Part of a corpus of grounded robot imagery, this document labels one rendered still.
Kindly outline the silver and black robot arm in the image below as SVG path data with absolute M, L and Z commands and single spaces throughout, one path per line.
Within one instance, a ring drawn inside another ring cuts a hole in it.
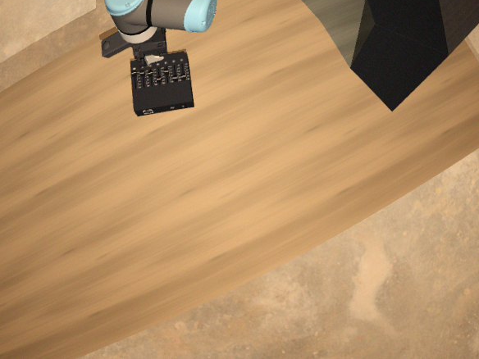
M 106 58 L 150 39 L 157 27 L 205 32 L 211 26 L 217 9 L 217 0 L 104 0 L 104 2 L 119 31 L 101 42 L 102 56 Z

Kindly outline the black lighting desk with faders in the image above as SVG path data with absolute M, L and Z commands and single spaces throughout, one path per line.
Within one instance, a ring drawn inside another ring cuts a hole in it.
M 165 56 L 146 67 L 131 62 L 130 70 L 137 116 L 194 107 L 187 52 Z

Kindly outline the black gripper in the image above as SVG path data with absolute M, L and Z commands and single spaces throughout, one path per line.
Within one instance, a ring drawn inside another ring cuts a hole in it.
M 152 38 L 142 43 L 137 43 L 131 47 L 133 49 L 133 54 L 138 62 L 139 67 L 151 66 L 151 63 L 163 60 L 165 56 L 168 56 L 166 28 L 157 27 L 157 30 L 152 36 Z M 158 56 L 154 56 L 157 54 Z

